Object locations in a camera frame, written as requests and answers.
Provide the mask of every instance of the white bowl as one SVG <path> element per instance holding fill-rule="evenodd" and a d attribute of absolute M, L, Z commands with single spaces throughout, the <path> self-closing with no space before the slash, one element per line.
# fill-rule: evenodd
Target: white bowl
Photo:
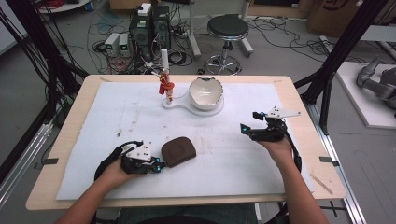
<path fill-rule="evenodd" d="M 198 77 L 189 88 L 191 103 L 202 110 L 211 110 L 219 104 L 223 94 L 221 83 L 213 77 Z"/>

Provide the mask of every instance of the wooden table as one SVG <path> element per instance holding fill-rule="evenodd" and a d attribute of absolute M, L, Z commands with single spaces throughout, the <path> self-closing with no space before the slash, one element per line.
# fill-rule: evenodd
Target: wooden table
<path fill-rule="evenodd" d="M 175 83 L 190 83 L 197 76 L 172 76 Z M 289 120 L 295 140 L 299 143 L 300 154 L 315 187 L 314 197 L 321 199 L 341 199 L 346 191 L 331 162 L 321 162 L 319 157 L 328 153 L 318 137 L 317 131 L 305 110 L 297 90 L 288 77 L 268 76 L 218 76 L 222 83 L 273 83 L 284 108 L 301 111 L 302 115 Z M 155 76 L 88 76 L 70 113 L 62 127 L 49 158 L 59 158 L 57 164 L 45 165 L 27 200 L 29 210 L 65 209 L 74 201 L 57 201 L 56 194 L 61 186 L 65 166 L 70 152 L 78 140 L 79 131 L 91 108 L 97 90 L 102 82 L 159 82 Z M 101 207 L 127 207 L 208 203 L 259 203 L 285 201 L 283 194 L 235 195 L 216 197 L 161 198 L 104 200 Z"/>

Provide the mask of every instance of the power supply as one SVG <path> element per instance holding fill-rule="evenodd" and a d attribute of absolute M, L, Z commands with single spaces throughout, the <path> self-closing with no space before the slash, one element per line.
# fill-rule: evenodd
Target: power supply
<path fill-rule="evenodd" d="M 131 57 L 130 42 L 128 34 L 120 34 L 120 52 L 122 57 Z"/>
<path fill-rule="evenodd" d="M 107 54 L 110 57 L 117 57 L 120 53 L 120 34 L 113 33 L 105 42 Z"/>
<path fill-rule="evenodd" d="M 153 12 L 155 41 L 159 49 L 170 49 L 169 6 L 157 6 Z"/>

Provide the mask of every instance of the black stool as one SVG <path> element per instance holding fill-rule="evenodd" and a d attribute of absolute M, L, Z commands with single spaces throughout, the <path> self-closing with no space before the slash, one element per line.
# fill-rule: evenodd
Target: black stool
<path fill-rule="evenodd" d="M 234 57 L 228 55 L 233 49 L 232 41 L 242 40 L 248 36 L 248 24 L 237 15 L 218 16 L 209 21 L 207 31 L 210 35 L 225 40 L 222 53 L 214 55 L 206 61 L 206 70 L 211 74 L 220 75 L 221 72 L 237 75 L 242 71 L 241 64 Z"/>

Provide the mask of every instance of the white paper sheet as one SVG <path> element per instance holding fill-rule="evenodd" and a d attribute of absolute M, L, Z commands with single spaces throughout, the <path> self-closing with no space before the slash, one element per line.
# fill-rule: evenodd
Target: white paper sheet
<path fill-rule="evenodd" d="M 189 83 L 177 83 L 175 96 Z M 190 138 L 197 157 L 160 174 L 131 180 L 107 198 L 161 198 L 284 193 L 283 182 L 267 150 L 240 133 L 240 123 L 265 128 L 252 117 L 281 107 L 272 84 L 223 83 L 224 108 L 201 118 L 187 110 L 164 109 L 159 83 L 103 83 L 83 124 L 66 165 L 57 200 L 77 199 L 92 183 L 100 161 L 127 141 L 149 141 L 152 156 L 161 156 L 164 143 Z M 313 191 L 309 175 L 303 177 Z"/>

